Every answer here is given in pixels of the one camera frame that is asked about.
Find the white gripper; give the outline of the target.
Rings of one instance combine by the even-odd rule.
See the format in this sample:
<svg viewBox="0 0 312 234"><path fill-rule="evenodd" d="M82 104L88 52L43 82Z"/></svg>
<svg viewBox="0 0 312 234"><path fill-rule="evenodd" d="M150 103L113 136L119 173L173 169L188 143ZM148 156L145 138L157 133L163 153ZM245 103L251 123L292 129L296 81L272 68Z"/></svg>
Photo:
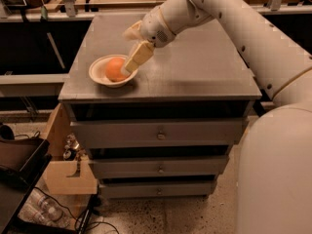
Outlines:
<svg viewBox="0 0 312 234"><path fill-rule="evenodd" d="M142 20L127 28L123 38L135 42L121 68L123 75L130 76L153 56L154 47L163 48L176 36L168 28L161 8L155 7Z"/></svg>

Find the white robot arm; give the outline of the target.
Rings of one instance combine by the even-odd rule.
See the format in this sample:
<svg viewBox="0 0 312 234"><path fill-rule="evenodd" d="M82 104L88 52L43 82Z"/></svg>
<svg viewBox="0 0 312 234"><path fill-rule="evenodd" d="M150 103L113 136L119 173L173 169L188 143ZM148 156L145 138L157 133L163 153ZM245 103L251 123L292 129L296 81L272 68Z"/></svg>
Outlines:
<svg viewBox="0 0 312 234"><path fill-rule="evenodd" d="M128 28L131 73L184 29L217 19L275 104L241 149L236 234L312 234L312 59L243 0L167 0Z"/></svg>

